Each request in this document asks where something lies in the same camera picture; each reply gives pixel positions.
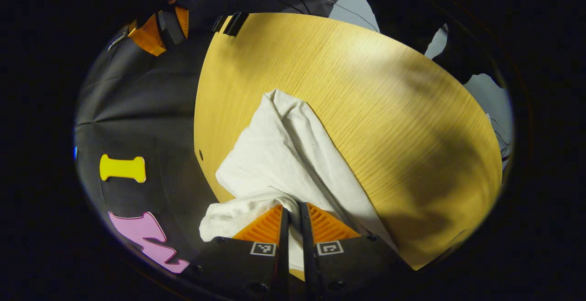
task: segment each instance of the pink foam piece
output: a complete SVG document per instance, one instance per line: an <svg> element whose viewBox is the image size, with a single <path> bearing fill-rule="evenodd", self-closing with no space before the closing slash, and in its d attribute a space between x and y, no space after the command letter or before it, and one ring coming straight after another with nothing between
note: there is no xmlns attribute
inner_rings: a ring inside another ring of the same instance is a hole
<svg viewBox="0 0 586 301"><path fill-rule="evenodd" d="M141 251L153 261L159 263L165 269L179 274L189 265L189 262L178 260L177 263L167 263L177 252L171 247L159 245L145 240L145 238L154 238L159 242L167 242L165 232L161 229L159 222L150 212L142 213L139 218L121 218L108 212L109 219L120 234L126 238L138 243L142 247Z"/></svg>

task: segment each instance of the gray floor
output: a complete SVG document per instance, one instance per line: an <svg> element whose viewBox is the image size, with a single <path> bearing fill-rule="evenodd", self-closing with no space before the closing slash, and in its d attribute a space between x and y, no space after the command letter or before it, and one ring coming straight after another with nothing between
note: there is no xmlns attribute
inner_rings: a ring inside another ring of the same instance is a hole
<svg viewBox="0 0 586 301"><path fill-rule="evenodd" d="M352 12L334 6L330 18L362 26L375 32L379 31L376 18L366 0L339 0L337 4ZM444 50L448 33L449 31L438 29L425 52L425 57L432 59ZM490 119L494 134L500 144L502 157L509 155L513 142L513 114L507 91L499 88L488 75L483 73L471 76L470 80L463 86L485 111L487 119ZM507 163L508 160L503 162L503 169Z"/></svg>

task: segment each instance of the wooden table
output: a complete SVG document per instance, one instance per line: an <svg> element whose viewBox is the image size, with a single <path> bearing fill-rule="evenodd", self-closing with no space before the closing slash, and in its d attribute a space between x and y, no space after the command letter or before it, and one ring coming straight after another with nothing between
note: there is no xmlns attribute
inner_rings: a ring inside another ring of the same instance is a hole
<svg viewBox="0 0 586 301"><path fill-rule="evenodd" d="M233 197L216 170L261 95L278 88L314 110L414 269L486 217L502 180L498 142L474 98L433 61L316 16L251 14L235 38L224 27L201 70L194 123L196 156L220 202Z"/></svg>

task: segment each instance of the white cloth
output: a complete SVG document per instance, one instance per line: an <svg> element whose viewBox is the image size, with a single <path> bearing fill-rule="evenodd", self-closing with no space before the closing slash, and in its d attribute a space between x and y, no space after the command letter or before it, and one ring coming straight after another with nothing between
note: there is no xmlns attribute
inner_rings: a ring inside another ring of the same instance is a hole
<svg viewBox="0 0 586 301"><path fill-rule="evenodd" d="M289 268L303 270L299 202L331 213L359 234L396 249L377 212L309 105L280 90L262 96L249 127L216 172L236 199L212 203L199 226L203 241L232 237L281 203L289 210Z"/></svg>

